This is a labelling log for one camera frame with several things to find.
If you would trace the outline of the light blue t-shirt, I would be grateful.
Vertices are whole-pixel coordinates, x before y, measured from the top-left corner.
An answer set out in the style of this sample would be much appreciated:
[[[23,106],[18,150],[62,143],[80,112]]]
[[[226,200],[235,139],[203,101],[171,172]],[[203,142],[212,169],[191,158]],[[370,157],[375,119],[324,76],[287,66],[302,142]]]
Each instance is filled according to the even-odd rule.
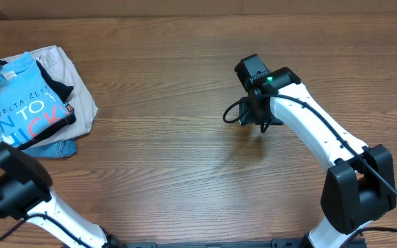
[[[29,52],[0,71],[0,139],[29,148],[76,121],[73,107],[44,79]]]

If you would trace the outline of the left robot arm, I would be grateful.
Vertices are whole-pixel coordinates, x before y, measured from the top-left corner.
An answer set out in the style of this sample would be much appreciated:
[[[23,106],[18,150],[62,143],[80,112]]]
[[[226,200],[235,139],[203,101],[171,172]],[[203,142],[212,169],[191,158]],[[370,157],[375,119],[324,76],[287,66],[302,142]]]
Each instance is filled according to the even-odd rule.
[[[0,218],[42,227],[68,247],[122,247],[61,200],[47,170],[24,153],[76,121],[67,102],[73,88],[46,76],[31,57],[9,67],[0,64]]]

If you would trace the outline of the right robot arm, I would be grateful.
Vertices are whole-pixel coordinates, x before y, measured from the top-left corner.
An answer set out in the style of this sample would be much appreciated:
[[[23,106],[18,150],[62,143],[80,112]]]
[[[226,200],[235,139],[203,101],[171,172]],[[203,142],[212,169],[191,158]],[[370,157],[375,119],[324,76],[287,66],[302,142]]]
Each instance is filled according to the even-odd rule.
[[[262,132],[286,124],[325,170],[324,218],[301,246],[349,247],[369,223],[396,207],[394,163],[387,148],[369,147],[342,128],[289,68],[271,71],[253,58],[234,71],[247,92],[238,102],[236,121],[260,125]]]

